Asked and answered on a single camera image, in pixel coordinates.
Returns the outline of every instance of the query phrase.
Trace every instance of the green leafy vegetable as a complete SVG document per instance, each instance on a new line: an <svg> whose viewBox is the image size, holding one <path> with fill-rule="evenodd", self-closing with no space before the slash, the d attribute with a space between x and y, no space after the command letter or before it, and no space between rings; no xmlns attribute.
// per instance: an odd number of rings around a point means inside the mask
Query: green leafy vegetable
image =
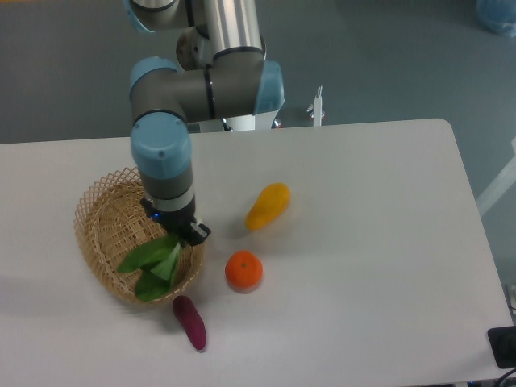
<svg viewBox="0 0 516 387"><path fill-rule="evenodd" d="M130 273L146 265L158 264L169 256L178 242L177 236L167 234L164 237L144 243L128 252L117 270L119 273Z"/></svg>
<svg viewBox="0 0 516 387"><path fill-rule="evenodd" d="M176 279L177 269L179 268L177 262L179 261L180 252L181 246L178 243L164 260L150 269L150 272L162 280L168 281L170 285L173 285Z"/></svg>
<svg viewBox="0 0 516 387"><path fill-rule="evenodd" d="M135 295L144 302L166 294L173 286L179 269L181 245L175 235L168 234L138 246L127 253L118 266L119 273L130 273L141 268Z"/></svg>
<svg viewBox="0 0 516 387"><path fill-rule="evenodd" d="M142 272L136 282L135 295L144 302L150 302L163 296L170 290L170 282L162 280L152 273Z"/></svg>

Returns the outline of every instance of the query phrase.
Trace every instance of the white table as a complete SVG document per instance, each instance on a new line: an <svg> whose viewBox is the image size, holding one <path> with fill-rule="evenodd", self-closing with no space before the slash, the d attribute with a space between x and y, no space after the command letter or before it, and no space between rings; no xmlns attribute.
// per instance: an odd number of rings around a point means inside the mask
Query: white table
<svg viewBox="0 0 516 387"><path fill-rule="evenodd" d="M0 146L2 386L401 386L500 376L486 331L510 314L452 129L442 120L193 135L213 235L187 291L197 353L170 306L127 306L89 272L78 199L133 166L128 139ZM290 208L252 234L268 183ZM262 286L228 288L246 248Z"/></svg>

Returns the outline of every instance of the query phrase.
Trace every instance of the sweet potato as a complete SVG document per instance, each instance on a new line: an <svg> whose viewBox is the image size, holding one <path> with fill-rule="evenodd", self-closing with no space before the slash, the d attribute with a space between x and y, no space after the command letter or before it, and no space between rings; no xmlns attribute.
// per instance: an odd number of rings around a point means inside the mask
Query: sweet potato
<svg viewBox="0 0 516 387"><path fill-rule="evenodd" d="M178 296L174 299L172 308L192 345L202 351L206 346L206 328L192 300L186 296Z"/></svg>

